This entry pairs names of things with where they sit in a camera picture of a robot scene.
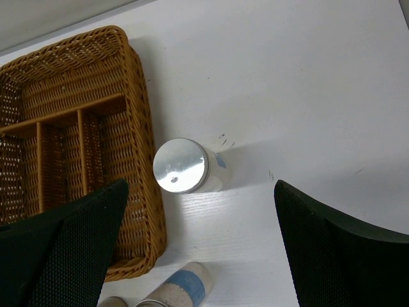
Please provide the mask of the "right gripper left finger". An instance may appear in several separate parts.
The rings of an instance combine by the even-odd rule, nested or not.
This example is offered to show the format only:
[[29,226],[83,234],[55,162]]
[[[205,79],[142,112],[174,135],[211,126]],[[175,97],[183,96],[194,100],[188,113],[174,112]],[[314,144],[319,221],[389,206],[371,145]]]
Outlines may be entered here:
[[96,306],[128,202],[119,179],[1,227],[1,306]]

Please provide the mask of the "silver cap jar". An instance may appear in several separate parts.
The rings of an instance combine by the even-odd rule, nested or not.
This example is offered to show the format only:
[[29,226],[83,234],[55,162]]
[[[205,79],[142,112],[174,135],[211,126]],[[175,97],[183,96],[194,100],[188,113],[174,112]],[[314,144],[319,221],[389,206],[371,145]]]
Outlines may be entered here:
[[221,191],[231,178],[219,153],[187,138],[171,139],[157,150],[153,173],[159,186],[174,194]]
[[162,282],[136,306],[202,306],[213,288],[210,271],[199,262],[188,262]]

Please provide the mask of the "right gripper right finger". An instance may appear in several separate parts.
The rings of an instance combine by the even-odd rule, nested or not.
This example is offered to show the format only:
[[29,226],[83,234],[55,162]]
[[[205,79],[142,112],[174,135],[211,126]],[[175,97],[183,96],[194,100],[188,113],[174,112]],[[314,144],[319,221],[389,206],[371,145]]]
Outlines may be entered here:
[[283,180],[275,208],[300,306],[408,306],[408,235],[336,210]]

